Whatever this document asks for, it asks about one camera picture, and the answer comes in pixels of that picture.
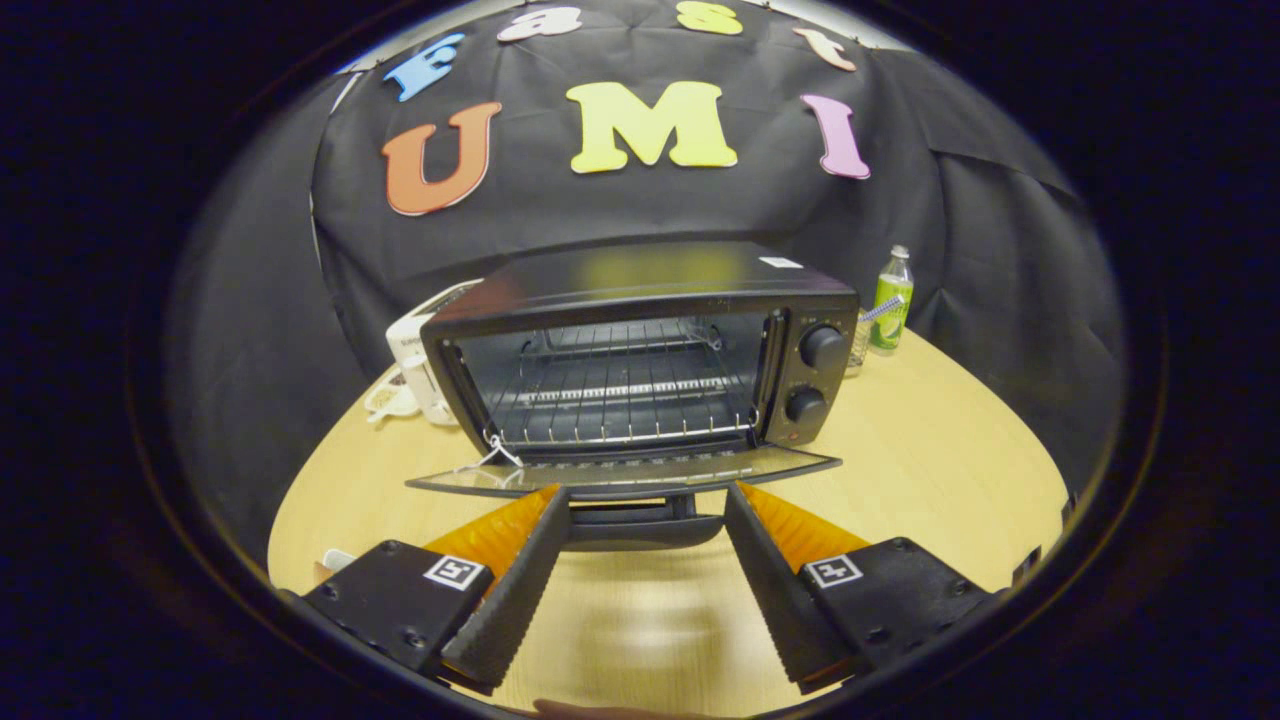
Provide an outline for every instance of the foam letter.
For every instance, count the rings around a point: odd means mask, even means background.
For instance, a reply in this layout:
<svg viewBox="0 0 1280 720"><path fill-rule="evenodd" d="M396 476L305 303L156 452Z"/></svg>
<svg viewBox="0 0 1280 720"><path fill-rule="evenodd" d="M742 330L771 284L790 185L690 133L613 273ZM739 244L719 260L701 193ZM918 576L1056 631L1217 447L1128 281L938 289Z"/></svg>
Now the foam letter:
<svg viewBox="0 0 1280 720"><path fill-rule="evenodd" d="M792 28L792 32L808 40L809 47L813 47L813 51L817 53L819 58L827 60L832 65L850 73L858 69L856 65L840 56L840 51L844 50L845 46L837 44L826 35L804 27Z"/></svg>
<svg viewBox="0 0 1280 720"><path fill-rule="evenodd" d="M397 65L394 70L383 77L383 82L396 78L396 82L401 83L401 102L413 97L426 90L433 82L449 74L453 65L448 63L458 56L458 51L453 45L463 37L461 32L445 37Z"/></svg>
<svg viewBox="0 0 1280 720"><path fill-rule="evenodd" d="M742 23L733 19L737 13L724 5L686 0L676 5L676 12L680 13L676 15L676 20L689 29L717 35L740 35L742 32Z"/></svg>
<svg viewBox="0 0 1280 720"><path fill-rule="evenodd" d="M870 177L872 169L858 156L854 126L849 122L854 111L849 105L822 95L801 95L800 100L813 108L813 114L818 118L818 129L822 131L822 141L827 146L827 154L820 161L822 169L846 178Z"/></svg>
<svg viewBox="0 0 1280 720"><path fill-rule="evenodd" d="M525 40L535 35L564 35L582 27L577 8L548 8L536 13L521 15L511 22L511 27L498 33L499 42Z"/></svg>
<svg viewBox="0 0 1280 720"><path fill-rule="evenodd" d="M422 174L422 155L435 126L419 126L383 146L392 209L401 215L424 215L471 195L489 170L489 119L499 110L500 102L481 102L449 118L449 126L458 128L458 168L440 182L428 182Z"/></svg>
<svg viewBox="0 0 1280 720"><path fill-rule="evenodd" d="M672 163L699 168L737 164L737 152L724 143L716 111L721 88L714 85L673 82L653 108L617 82L580 85L571 87L564 96L582 106L582 152L570 161L575 173L600 173L626 167L627 154L613 143L613 131L645 165L653 165L662 156L671 131L676 131Z"/></svg>

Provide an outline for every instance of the white appliance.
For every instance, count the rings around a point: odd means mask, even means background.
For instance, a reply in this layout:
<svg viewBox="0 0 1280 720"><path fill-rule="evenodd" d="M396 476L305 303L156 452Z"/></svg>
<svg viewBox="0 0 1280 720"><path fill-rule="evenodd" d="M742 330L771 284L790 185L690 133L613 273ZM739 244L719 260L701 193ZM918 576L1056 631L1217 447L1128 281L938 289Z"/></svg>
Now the white appliance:
<svg viewBox="0 0 1280 720"><path fill-rule="evenodd" d="M440 386L435 382L435 374L422 352L422 336L419 334L419 331L442 307L480 282L476 279L458 283L410 310L407 315L387 328L387 343L413 393L413 400L417 401L422 415L436 425L457 425L458 421L453 418L453 411L449 410L444 396L440 395Z"/></svg>

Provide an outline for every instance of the oven knob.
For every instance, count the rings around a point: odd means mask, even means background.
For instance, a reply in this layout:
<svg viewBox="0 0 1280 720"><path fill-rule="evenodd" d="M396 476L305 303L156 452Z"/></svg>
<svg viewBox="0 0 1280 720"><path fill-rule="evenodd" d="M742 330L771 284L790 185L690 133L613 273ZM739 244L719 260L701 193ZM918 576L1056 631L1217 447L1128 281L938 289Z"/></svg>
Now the oven knob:
<svg viewBox="0 0 1280 720"><path fill-rule="evenodd" d="M845 336L831 325L818 325L800 340L800 359L817 370L841 368L849 361Z"/></svg>
<svg viewBox="0 0 1280 720"><path fill-rule="evenodd" d="M797 425L822 424L827 416L827 398L812 387L791 393L787 398L787 418Z"/></svg>

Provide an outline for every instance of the table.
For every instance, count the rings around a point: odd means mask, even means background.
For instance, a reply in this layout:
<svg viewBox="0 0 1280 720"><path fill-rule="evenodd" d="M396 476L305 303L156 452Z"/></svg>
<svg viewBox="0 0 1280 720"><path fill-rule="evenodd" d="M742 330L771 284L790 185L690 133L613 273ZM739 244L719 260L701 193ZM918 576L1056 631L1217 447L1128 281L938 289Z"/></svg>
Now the table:
<svg viewBox="0 0 1280 720"><path fill-rule="evenodd" d="M406 488L479 454L462 430L421 415L375 428L362 400L280 505L268 551L280 588L311 591L329 548L358 556L388 538L425 544L508 502ZM893 356L868 355L845 380L805 450L845 462L762 487L869 542L910 537L988 591L1009 585L1011 570L1061 532L1066 488L1044 447L977 378L910 332ZM719 514L724 491L696 501L700 512ZM787 682L722 530L691 548L562 553L490 702L741 716L815 694Z"/></svg>

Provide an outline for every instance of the control panel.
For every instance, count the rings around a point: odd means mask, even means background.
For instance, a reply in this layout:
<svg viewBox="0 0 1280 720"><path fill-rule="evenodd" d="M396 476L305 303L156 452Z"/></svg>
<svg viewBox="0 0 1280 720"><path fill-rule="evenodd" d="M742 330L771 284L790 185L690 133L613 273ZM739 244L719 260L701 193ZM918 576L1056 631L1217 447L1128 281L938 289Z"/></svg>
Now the control panel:
<svg viewBox="0 0 1280 720"><path fill-rule="evenodd" d="M856 311L801 310L788 318L773 413L764 439L812 442L827 420L852 346Z"/></svg>

